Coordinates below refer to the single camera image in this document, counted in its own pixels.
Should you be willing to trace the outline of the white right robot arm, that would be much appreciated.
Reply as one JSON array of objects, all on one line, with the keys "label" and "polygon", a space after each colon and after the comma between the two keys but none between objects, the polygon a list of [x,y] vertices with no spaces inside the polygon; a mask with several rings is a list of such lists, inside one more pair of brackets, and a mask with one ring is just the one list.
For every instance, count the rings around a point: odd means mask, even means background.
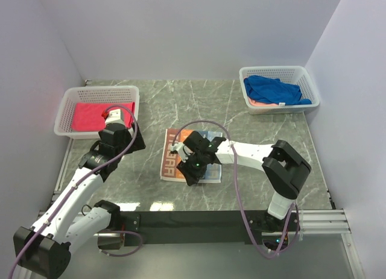
[{"label": "white right robot arm", "polygon": [[264,172],[274,189],[265,216],[271,230],[279,230],[286,224],[286,215],[311,173],[310,164],[284,140],[255,145],[224,137],[209,140],[193,131],[183,142],[173,143],[169,150],[179,155],[177,169],[189,186],[198,184],[207,166],[213,164],[236,164]]}]

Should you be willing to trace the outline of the pink red towel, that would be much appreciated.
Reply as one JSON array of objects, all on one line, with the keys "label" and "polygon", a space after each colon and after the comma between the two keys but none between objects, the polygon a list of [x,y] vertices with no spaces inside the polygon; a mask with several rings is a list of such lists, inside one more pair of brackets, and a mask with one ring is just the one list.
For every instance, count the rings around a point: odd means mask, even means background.
[{"label": "pink red towel", "polygon": [[129,109],[135,114],[135,103],[86,103],[79,102],[75,106],[74,117],[72,121],[72,129],[77,132],[99,132],[105,128],[105,121],[102,113],[108,110],[121,109],[124,114],[124,122],[126,127],[130,127],[132,116],[121,107],[113,107],[120,105]]}]

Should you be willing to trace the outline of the aluminium rail frame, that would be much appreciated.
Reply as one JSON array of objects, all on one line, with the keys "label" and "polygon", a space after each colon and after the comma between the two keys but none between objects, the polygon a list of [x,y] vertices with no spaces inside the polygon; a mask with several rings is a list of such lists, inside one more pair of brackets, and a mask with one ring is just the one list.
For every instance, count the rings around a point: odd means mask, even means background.
[{"label": "aluminium rail frame", "polygon": [[340,234],[353,278],[365,278],[346,214],[341,210],[301,210],[302,235]]}]

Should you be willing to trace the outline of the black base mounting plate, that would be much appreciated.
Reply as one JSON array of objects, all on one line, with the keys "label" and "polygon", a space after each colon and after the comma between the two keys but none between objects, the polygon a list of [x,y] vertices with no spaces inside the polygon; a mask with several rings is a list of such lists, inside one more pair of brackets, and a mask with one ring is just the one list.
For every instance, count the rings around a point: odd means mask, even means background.
[{"label": "black base mounting plate", "polygon": [[[245,211],[258,245],[269,236],[280,236],[285,219],[278,220],[265,210]],[[157,211],[120,212],[116,230],[140,234],[147,244],[173,243],[233,243],[251,245],[239,210],[228,211]]]}]

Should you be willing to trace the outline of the empty white plastic basket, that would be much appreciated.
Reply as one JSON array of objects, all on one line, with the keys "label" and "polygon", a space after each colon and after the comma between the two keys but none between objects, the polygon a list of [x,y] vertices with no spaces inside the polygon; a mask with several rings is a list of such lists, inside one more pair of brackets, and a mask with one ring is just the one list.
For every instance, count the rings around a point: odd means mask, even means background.
[{"label": "empty white plastic basket", "polygon": [[55,119],[54,132],[75,140],[97,139],[105,127],[102,113],[112,105],[139,112],[139,89],[136,86],[73,87],[63,95]]}]

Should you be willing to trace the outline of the white basket with towels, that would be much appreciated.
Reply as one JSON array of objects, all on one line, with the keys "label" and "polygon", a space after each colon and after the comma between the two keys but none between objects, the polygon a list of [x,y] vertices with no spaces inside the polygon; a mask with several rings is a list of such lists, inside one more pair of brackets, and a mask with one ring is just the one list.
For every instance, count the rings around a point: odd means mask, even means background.
[{"label": "white basket with towels", "polygon": [[320,104],[316,87],[301,66],[243,67],[239,80],[248,112],[253,115],[299,113]]}]

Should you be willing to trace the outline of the blue towel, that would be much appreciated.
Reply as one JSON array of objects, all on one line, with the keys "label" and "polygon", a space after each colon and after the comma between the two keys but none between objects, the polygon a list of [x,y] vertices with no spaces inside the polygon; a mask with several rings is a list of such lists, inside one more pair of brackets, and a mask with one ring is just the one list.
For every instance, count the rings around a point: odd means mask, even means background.
[{"label": "blue towel", "polygon": [[258,102],[277,105],[311,105],[312,101],[302,98],[300,87],[281,82],[279,78],[252,75],[243,80],[246,94]]}]

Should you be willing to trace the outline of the beige patterned towel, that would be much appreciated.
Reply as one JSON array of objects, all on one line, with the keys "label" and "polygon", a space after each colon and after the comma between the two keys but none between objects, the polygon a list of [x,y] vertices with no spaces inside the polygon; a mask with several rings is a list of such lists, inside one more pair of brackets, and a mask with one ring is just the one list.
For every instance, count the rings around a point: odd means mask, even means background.
[{"label": "beige patterned towel", "polygon": [[[215,137],[223,137],[221,132],[197,130],[201,136],[212,140]],[[172,154],[169,147],[172,145],[172,141],[175,138],[178,129],[169,128],[165,131],[165,143],[163,147],[163,157],[160,165],[160,179],[164,181],[174,181],[179,183],[186,183],[183,174],[177,169],[178,163],[181,159],[177,154]],[[178,134],[175,143],[183,142],[193,130],[184,129]],[[199,183],[220,183],[222,175],[222,167],[218,164],[208,165],[205,175],[201,178]]]}]

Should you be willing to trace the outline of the peach orange towel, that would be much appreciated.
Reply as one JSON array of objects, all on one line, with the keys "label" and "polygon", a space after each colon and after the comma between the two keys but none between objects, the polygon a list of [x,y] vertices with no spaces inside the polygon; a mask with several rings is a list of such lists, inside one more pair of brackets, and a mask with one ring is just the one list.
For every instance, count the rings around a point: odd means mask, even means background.
[{"label": "peach orange towel", "polygon": [[253,99],[248,99],[250,105],[254,107],[277,107],[277,104],[272,104],[272,103],[264,103],[264,102],[258,102]]}]

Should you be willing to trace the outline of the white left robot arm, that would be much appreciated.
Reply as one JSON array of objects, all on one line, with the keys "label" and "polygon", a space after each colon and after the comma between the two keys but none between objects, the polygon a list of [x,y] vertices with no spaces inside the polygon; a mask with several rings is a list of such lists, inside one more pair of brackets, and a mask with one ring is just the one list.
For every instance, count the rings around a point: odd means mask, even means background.
[{"label": "white left robot arm", "polygon": [[145,149],[136,122],[131,128],[107,123],[99,137],[82,156],[72,180],[52,206],[31,227],[15,232],[16,265],[45,278],[59,278],[75,251],[94,234],[123,231],[120,207],[105,200],[75,220],[88,199],[117,169],[122,156]]}]

